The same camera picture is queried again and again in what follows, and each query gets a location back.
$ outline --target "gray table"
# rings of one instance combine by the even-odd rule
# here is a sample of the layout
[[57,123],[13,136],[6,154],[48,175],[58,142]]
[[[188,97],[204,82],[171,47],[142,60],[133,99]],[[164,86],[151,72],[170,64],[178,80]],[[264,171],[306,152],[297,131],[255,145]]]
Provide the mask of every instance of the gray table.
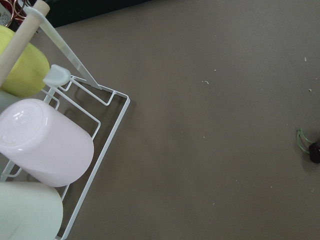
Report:
[[[130,96],[69,240],[317,240],[320,2],[153,0],[57,30]],[[38,34],[50,63],[67,61]]]

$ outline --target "green wire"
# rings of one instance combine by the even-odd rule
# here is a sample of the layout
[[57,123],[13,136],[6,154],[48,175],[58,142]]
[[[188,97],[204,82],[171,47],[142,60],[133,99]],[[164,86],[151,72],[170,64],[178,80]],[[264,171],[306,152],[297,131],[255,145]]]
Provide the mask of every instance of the green wire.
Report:
[[299,128],[296,131],[296,142],[299,146],[299,148],[301,149],[302,152],[304,152],[305,154],[310,154],[310,152],[308,150],[305,150],[304,147],[301,145],[301,138],[303,138],[306,142],[312,144],[313,142],[310,141],[308,138],[306,138],[304,131],[302,130],[302,128]]

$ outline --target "yellow cup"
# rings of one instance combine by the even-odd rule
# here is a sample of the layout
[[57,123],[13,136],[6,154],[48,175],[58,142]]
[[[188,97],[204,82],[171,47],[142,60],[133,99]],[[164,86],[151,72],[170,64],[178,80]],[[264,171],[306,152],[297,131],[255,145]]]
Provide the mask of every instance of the yellow cup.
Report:
[[[14,34],[9,28],[0,25],[0,54]],[[46,56],[28,43],[0,89],[17,97],[30,97],[45,86],[43,79],[49,69]]]

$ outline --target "dish rack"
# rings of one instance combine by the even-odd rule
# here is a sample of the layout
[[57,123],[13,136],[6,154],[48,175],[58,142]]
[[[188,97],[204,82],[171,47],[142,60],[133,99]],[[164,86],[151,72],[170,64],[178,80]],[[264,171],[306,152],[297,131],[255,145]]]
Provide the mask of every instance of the dish rack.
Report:
[[[89,111],[87,111],[84,107],[82,107],[80,104],[75,102],[73,99],[71,99],[66,93],[70,90],[71,86],[75,86],[76,88],[79,88],[79,90],[84,91],[86,94],[88,94],[91,98],[97,100],[99,104],[103,108],[108,108],[111,103],[113,103],[113,100],[115,96],[120,96],[125,100],[124,104],[122,105],[121,110],[119,111],[116,120],[111,127],[111,131],[108,135],[105,136],[105,142],[102,144],[102,150],[98,152],[97,160],[91,170],[89,170],[89,177],[85,183],[85,186],[81,192],[81,195],[75,205],[75,208],[73,209],[71,217],[67,221],[67,225],[65,227],[65,230],[63,231],[63,234],[61,236],[57,235],[55,237],[55,240],[65,240],[67,239],[70,230],[75,222],[75,219],[77,217],[77,214],[83,204],[83,201],[87,195],[87,192],[92,184],[92,181],[98,171],[98,168],[107,152],[107,149],[115,135],[115,132],[117,131],[117,128],[129,106],[130,98],[128,95],[121,93],[117,90],[108,88],[106,86],[100,85],[96,82],[96,80],[92,77],[92,75],[89,73],[89,71],[86,69],[86,67],[82,64],[82,62],[78,59],[78,57],[75,55],[75,53],[71,50],[71,48],[67,45],[67,43],[63,40],[63,38],[58,34],[58,32],[53,28],[53,26],[49,23],[49,21],[45,18],[45,16],[37,9],[33,7],[27,7],[25,9],[27,15],[32,15],[40,20],[40,28],[43,30],[43,32],[52,40],[52,42],[59,48],[59,50],[66,56],[66,58],[72,63],[72,65],[78,70],[78,72],[83,76],[83,78],[71,75],[71,78],[68,79],[67,83],[63,86],[56,85],[54,81],[45,81],[46,85],[48,86],[48,90],[42,90],[42,92],[45,93],[45,98],[43,101],[47,104],[52,104],[55,102],[55,109],[58,110],[60,106],[60,100],[59,98],[62,97],[65,99],[68,103],[76,107],[78,110],[83,112],[85,115],[87,115],[92,121],[96,123],[96,128],[94,130],[94,133],[92,134],[92,140],[95,139],[97,133],[100,130],[101,127],[101,121],[93,116]],[[98,97],[96,94],[94,94],[92,91],[90,91],[85,85],[91,86],[93,88],[96,88],[100,91],[106,91],[109,93],[108,100],[102,100],[100,97]],[[13,168],[15,167],[15,164],[12,161],[8,161],[7,165],[5,166],[4,170],[2,171],[2,174],[0,176],[0,182],[7,181],[8,178],[15,178],[17,177],[22,169],[19,168],[16,173],[12,173]],[[61,194],[61,199],[64,200],[68,189],[70,185],[67,185],[63,193]]]

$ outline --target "wooden handle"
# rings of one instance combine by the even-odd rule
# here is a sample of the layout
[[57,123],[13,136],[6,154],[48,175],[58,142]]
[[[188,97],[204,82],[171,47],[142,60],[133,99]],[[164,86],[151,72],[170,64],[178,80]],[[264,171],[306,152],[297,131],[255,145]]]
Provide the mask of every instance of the wooden handle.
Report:
[[[50,10],[48,4],[42,0],[37,0],[33,6],[34,9],[41,12],[44,16]],[[22,24],[14,34],[13,38],[0,55],[0,87],[5,82],[11,69],[24,51],[27,44],[39,28],[42,20],[34,14],[28,14]]]

